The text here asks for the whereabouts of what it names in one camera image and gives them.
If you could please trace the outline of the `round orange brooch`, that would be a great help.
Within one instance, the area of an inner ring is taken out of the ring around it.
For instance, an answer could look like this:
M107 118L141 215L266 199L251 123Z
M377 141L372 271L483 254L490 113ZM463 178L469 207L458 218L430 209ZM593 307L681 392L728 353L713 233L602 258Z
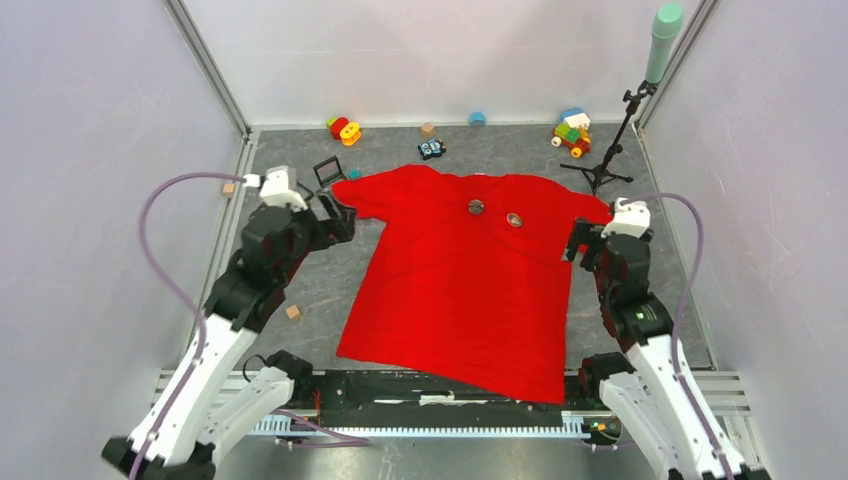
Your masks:
M521 228L523 226L522 217L514 212L510 212L507 214L506 221L513 228Z

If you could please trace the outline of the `red t-shirt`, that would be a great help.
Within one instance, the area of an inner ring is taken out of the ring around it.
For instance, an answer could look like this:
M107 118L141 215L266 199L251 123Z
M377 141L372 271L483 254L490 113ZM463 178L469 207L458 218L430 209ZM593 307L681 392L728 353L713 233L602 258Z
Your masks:
M337 355L419 370L516 400L558 402L576 219L601 200L539 176L458 176L423 164L335 184L384 228ZM468 212L472 199L485 211ZM506 221L514 212L521 228Z

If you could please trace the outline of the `round dark brooch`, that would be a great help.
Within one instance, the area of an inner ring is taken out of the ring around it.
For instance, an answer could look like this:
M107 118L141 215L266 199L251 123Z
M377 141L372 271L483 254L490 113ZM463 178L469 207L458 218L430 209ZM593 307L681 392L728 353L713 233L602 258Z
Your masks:
M482 215L485 211L485 204L482 200L472 199L467 204L467 210L470 214L479 216Z

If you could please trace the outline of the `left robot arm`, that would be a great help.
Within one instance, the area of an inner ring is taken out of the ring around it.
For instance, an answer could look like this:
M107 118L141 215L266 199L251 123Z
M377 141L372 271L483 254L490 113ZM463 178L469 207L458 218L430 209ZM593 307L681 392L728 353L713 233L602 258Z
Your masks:
M214 400L241 356L285 300L311 253L352 240L356 212L328 190L317 194L327 218L306 203L264 201L241 231L241 246L215 281L190 350L148 416L110 438L102 459L128 479L211 479L232 448L272 410L306 405L312 366L285 351L228 402Z

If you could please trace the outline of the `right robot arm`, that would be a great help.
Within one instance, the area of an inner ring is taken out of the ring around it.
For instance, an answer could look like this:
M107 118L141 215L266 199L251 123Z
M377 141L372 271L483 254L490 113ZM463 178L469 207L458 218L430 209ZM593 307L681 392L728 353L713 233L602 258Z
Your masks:
M649 287L650 239L575 222L565 258L593 274L603 324L620 347L583 360L578 396L617 417L660 479L767 479L697 388L672 316Z

